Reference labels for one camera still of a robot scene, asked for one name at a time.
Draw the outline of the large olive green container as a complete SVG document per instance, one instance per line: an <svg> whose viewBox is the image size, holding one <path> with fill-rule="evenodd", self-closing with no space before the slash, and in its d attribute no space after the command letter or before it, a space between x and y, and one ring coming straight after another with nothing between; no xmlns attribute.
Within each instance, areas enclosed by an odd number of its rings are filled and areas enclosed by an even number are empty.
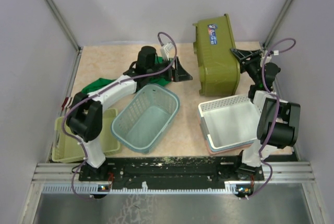
<svg viewBox="0 0 334 224"><path fill-rule="evenodd" d="M240 65L231 52L236 45L229 15L203 19L193 25L199 94L207 97L234 95L240 82Z"/></svg>

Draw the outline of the light blue perforated basket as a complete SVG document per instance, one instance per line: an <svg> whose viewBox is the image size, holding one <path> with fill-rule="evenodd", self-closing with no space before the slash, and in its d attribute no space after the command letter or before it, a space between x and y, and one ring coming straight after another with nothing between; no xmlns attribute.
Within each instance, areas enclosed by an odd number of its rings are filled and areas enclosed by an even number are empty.
<svg viewBox="0 0 334 224"><path fill-rule="evenodd" d="M148 154L172 126L180 105L178 96L172 91L148 84L113 120L111 133L133 152Z"/></svg>

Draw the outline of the white perforated tray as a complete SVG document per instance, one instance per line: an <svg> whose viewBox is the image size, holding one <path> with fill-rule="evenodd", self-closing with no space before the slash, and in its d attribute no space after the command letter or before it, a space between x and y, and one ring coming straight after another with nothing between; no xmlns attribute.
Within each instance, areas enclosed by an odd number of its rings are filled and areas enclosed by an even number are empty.
<svg viewBox="0 0 334 224"><path fill-rule="evenodd" d="M202 134L212 153L241 148L257 139L261 109L248 95L200 103L198 114Z"/></svg>

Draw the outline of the pale yellow-green perforated basket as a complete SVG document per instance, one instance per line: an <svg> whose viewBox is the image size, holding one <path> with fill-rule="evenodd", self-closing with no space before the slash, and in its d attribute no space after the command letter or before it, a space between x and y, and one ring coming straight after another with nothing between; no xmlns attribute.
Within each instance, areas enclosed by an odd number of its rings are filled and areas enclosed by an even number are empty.
<svg viewBox="0 0 334 224"><path fill-rule="evenodd" d="M110 127L113 120L118 115L118 110L109 108L103 113L103 127L100 134L102 151L107 158L120 152L121 143L112 135ZM83 159L84 151L78 142L66 136L62 131L63 117L55 121L55 131L57 133L57 143L52 147L52 161L59 163L73 163Z"/></svg>

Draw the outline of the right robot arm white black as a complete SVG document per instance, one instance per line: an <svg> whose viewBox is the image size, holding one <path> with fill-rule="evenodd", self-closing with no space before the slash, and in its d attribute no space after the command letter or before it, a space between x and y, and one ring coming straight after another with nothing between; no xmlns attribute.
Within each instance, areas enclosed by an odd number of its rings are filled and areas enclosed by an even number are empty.
<svg viewBox="0 0 334 224"><path fill-rule="evenodd" d="M275 63L267 62L261 50L230 51L240 65L241 73L248 73L254 84L250 85L248 98L260 109L256 139L239 157L233 174L239 180L254 175L263 161L278 149L293 147L299 133L301 106L281 100L273 92L273 82L281 72Z"/></svg>

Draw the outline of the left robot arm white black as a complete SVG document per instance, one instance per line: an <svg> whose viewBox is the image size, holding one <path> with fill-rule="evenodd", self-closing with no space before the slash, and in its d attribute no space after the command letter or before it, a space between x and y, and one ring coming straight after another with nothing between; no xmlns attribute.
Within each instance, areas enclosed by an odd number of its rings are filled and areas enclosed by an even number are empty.
<svg viewBox="0 0 334 224"><path fill-rule="evenodd" d="M178 56L168 56L168 49L172 47L172 44L162 47L162 60L159 61L156 48L143 46L136 61L118 79L89 94L75 94L70 110L63 119L63 127L69 130L63 132L78 141L85 162L91 166L90 174L95 179L101 181L109 173L108 167L103 164L106 157L99 139L103 113L125 96L138 92L153 79L171 82L192 80L192 75L182 67Z"/></svg>

